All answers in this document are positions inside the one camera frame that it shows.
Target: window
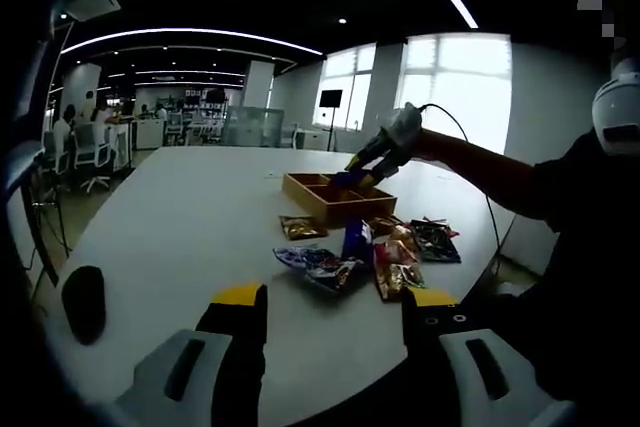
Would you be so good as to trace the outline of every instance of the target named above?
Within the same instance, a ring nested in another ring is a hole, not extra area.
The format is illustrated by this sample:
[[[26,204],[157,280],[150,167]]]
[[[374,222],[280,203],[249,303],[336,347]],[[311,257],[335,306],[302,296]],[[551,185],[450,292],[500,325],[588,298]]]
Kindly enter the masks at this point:
[[[347,130],[362,129],[375,55],[375,45],[363,45],[327,57],[313,112],[314,125],[329,127],[333,117],[334,127]],[[319,106],[323,90],[342,90],[339,108]]]
[[[434,103],[447,109],[469,141],[504,153],[511,111],[511,43],[492,34],[443,34],[409,39],[396,108]],[[423,127],[462,138],[442,111],[427,108]]]

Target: black cable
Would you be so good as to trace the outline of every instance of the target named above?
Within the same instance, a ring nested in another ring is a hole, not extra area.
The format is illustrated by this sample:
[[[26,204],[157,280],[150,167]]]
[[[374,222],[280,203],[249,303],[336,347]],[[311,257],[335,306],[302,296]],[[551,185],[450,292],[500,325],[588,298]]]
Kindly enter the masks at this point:
[[[51,222],[49,221],[49,217],[47,217],[47,214],[45,214],[44,212],[42,213],[42,217],[44,218],[44,221],[47,223],[47,225],[49,226],[49,230],[51,230],[51,233],[53,234],[53,238],[56,239],[56,241],[63,247],[65,247],[66,249],[69,250],[69,252],[73,252],[73,249],[71,247],[69,247],[68,245],[65,245],[64,242],[62,240],[60,240],[60,237],[58,237],[58,235],[56,234],[56,230],[53,227],[53,225],[51,225]]]
[[[455,124],[458,126],[458,129],[460,129],[460,132],[462,132],[462,136],[464,137],[465,142],[470,143],[469,142],[469,137],[467,137],[467,134],[465,133],[464,129],[462,128],[462,126],[460,125],[460,122],[458,122],[456,120],[456,118],[451,115],[444,107],[440,107],[438,104],[424,104],[422,107],[420,107],[418,110],[420,112],[424,112],[428,107],[435,107],[436,109],[439,109],[440,111],[444,112],[451,120],[453,120],[455,122]],[[489,207],[489,214],[491,214],[491,223],[493,224],[493,233],[496,236],[496,245],[497,245],[497,249],[496,249],[496,273],[495,275],[498,275],[498,272],[500,272],[500,250],[501,250],[501,246],[500,246],[500,234],[498,234],[498,224],[496,223],[496,217],[493,214],[493,208],[491,207],[491,201],[489,200],[489,196],[485,194],[484,196],[485,200],[487,201],[487,207]]]
[[[31,252],[31,260],[29,261],[29,267],[23,267],[24,270],[26,270],[27,272],[31,269],[33,269],[33,260],[36,257],[36,248],[33,248],[33,251]]]

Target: person's arm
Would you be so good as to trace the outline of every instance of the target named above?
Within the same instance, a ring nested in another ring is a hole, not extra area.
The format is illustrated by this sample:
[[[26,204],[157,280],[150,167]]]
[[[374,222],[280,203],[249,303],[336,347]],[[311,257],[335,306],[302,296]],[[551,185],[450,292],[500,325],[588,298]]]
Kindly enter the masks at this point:
[[[544,196],[532,182],[529,164],[426,129],[416,156],[446,164],[506,209],[533,219],[546,218]]]

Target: air conditioner unit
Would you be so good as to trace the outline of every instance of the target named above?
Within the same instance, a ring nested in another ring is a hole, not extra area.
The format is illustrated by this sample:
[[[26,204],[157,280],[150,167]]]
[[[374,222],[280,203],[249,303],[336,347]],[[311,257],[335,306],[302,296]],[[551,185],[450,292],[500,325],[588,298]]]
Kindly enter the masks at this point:
[[[67,0],[64,10],[78,22],[86,22],[120,10],[120,4],[117,0]]]

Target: candy wrapper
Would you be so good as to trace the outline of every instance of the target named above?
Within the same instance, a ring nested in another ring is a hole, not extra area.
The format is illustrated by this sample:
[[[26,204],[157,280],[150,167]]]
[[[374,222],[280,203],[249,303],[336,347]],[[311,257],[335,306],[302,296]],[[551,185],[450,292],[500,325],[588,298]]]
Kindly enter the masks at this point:
[[[393,215],[374,217],[369,221],[369,226],[373,231],[373,238],[391,234],[396,225],[402,225],[402,221]]]
[[[375,245],[376,285],[382,300],[398,300],[402,289],[425,288],[420,271],[410,265],[414,255],[399,240]]]
[[[273,253],[305,280],[332,294],[345,290],[353,270],[364,269],[360,260],[342,260],[332,252],[317,247],[284,247],[273,249]]]
[[[409,249],[413,253],[418,253],[420,251],[413,237],[413,232],[411,232],[411,229],[405,227],[404,225],[394,226],[391,229],[389,240],[399,240],[407,249]]]
[[[461,261],[460,254],[451,242],[451,229],[447,225],[422,220],[412,220],[410,225],[424,262]]]
[[[320,249],[316,244],[305,247],[283,247],[273,249],[276,258],[294,270],[306,270],[325,262],[332,262],[337,257],[327,249]]]
[[[376,263],[411,264],[417,262],[415,255],[400,240],[387,240],[375,245]]]
[[[343,260],[360,260],[368,269],[373,268],[373,238],[371,228],[363,220],[350,220],[344,231]]]
[[[280,224],[284,235],[289,240],[313,239],[329,235],[327,229],[318,224],[313,217],[280,216]]]

